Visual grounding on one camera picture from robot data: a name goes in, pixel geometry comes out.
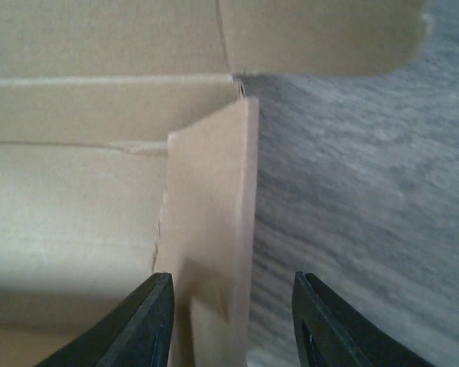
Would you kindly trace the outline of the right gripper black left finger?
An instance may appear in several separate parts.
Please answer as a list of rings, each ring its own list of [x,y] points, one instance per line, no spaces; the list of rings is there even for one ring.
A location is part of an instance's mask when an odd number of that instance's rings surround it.
[[[172,275],[155,273],[106,317],[39,366],[166,366],[174,325]]]

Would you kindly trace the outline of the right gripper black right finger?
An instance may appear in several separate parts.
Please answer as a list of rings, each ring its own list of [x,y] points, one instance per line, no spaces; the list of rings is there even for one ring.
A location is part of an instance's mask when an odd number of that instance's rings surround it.
[[[315,274],[295,273],[291,308],[301,366],[432,367]]]

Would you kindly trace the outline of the small cardboard box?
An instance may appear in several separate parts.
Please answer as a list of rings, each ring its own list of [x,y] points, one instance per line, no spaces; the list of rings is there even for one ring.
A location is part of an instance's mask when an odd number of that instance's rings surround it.
[[[0,1],[0,366],[36,366],[155,273],[167,366],[244,366],[259,102],[241,77],[371,76],[426,1]]]

